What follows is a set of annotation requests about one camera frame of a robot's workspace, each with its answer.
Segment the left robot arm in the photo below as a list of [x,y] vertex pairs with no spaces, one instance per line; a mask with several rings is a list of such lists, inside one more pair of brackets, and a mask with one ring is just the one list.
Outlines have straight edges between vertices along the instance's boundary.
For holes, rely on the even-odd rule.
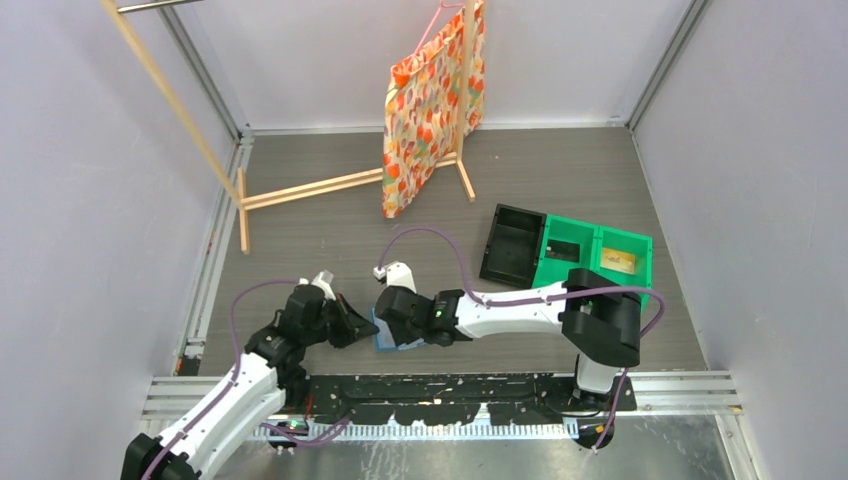
[[262,422],[305,405],[309,382],[301,363],[308,347],[327,342],[341,349],[378,331],[331,288],[296,285],[209,393],[158,435],[141,433],[130,442],[121,478],[214,478]]

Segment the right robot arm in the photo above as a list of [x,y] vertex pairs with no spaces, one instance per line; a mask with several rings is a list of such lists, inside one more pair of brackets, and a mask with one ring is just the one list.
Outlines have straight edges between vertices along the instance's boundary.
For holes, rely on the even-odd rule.
[[613,390],[619,371],[640,362],[642,298],[588,269],[564,281],[499,293],[444,290],[417,292],[411,269],[393,262],[373,271],[384,284],[375,315],[398,344],[422,341],[443,347],[460,341],[511,334],[562,335],[579,351],[571,397],[596,410]]

